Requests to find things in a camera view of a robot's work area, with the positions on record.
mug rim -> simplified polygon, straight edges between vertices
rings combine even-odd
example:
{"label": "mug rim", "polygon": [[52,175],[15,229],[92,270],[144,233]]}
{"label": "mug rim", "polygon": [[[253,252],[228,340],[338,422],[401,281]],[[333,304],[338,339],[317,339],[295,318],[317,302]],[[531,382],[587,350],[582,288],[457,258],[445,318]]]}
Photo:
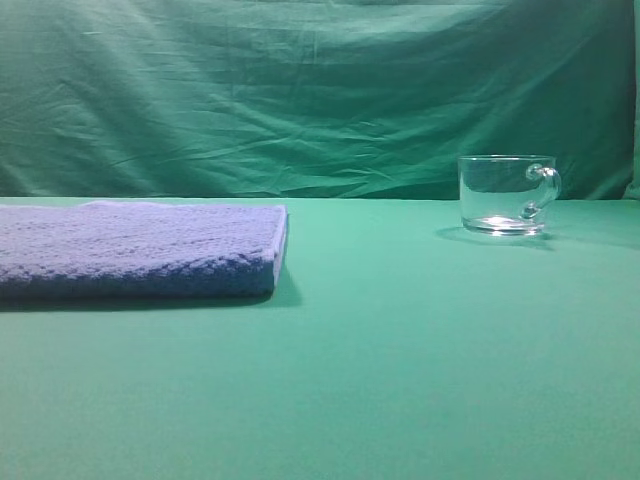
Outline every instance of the mug rim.
{"label": "mug rim", "polygon": [[517,161],[526,161],[526,162],[531,162],[531,161],[554,161],[556,160],[556,157],[553,157],[551,155],[463,155],[461,157],[459,157],[459,160],[471,160],[471,161],[493,161],[493,162],[500,162],[500,161],[510,161],[510,162],[517,162]]}

mug handle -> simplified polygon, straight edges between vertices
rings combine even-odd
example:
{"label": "mug handle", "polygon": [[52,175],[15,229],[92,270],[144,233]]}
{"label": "mug handle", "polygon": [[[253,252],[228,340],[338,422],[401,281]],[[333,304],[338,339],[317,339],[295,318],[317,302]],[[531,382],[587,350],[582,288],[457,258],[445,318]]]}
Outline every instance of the mug handle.
{"label": "mug handle", "polygon": [[549,205],[560,195],[562,189],[562,180],[560,174],[553,167],[543,167],[539,163],[534,163],[527,168],[527,179],[536,181],[542,179],[545,186],[545,192],[541,200],[527,203],[520,213],[520,217],[524,220],[531,220],[538,215],[543,208]]}

glass mug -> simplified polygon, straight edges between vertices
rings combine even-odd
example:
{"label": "glass mug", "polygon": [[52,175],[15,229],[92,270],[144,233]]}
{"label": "glass mug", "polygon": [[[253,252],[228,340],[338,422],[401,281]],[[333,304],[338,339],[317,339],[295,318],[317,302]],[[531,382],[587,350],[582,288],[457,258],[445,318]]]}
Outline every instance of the glass mug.
{"label": "glass mug", "polygon": [[542,155],[460,157],[460,206],[467,230],[493,235],[535,235],[558,198],[556,160]]}

blue towel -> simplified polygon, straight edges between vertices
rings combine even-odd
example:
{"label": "blue towel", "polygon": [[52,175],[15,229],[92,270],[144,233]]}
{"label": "blue towel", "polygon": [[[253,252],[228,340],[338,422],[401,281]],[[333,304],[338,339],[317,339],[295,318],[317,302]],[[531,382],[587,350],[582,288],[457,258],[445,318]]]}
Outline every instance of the blue towel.
{"label": "blue towel", "polygon": [[0,298],[268,294],[286,228],[284,206],[0,206]]}

green tablecloth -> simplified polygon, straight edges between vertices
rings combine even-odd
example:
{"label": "green tablecloth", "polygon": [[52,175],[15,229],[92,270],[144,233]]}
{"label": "green tablecloth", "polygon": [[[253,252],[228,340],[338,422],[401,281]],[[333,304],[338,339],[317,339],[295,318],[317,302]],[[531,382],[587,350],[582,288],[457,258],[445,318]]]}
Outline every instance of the green tablecloth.
{"label": "green tablecloth", "polygon": [[266,301],[5,306],[0,478],[640,478],[640,203],[281,202]]}

